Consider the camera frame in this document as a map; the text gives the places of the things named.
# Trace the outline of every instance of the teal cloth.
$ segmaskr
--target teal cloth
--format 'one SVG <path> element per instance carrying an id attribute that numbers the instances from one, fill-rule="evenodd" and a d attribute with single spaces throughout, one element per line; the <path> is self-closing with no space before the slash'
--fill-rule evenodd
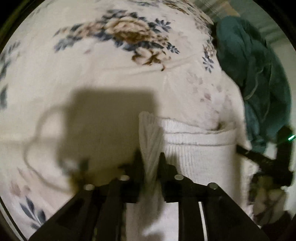
<path id="1" fill-rule="evenodd" d="M 239 86 L 248 138 L 263 153 L 269 140 L 289 123 L 291 96 L 280 60 L 247 20 L 227 16 L 216 25 L 221 68 Z"/>

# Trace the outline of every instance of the bed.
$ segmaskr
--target bed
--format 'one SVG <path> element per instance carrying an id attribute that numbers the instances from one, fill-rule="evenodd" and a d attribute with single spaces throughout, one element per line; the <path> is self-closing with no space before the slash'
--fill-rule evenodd
<path id="1" fill-rule="evenodd" d="M 0 32 L 1 212 L 16 240 L 27 240 L 81 185 L 122 174 L 142 111 L 207 131 L 233 121 L 237 142 L 250 148 L 240 91 L 212 45 L 208 26 L 217 16 L 205 3 L 38 4 L 24 1 Z M 239 14 L 227 2 L 221 9 Z M 276 32 L 271 41 L 283 38 Z M 258 167 L 236 158 L 238 204 L 251 215 L 248 185 Z"/>

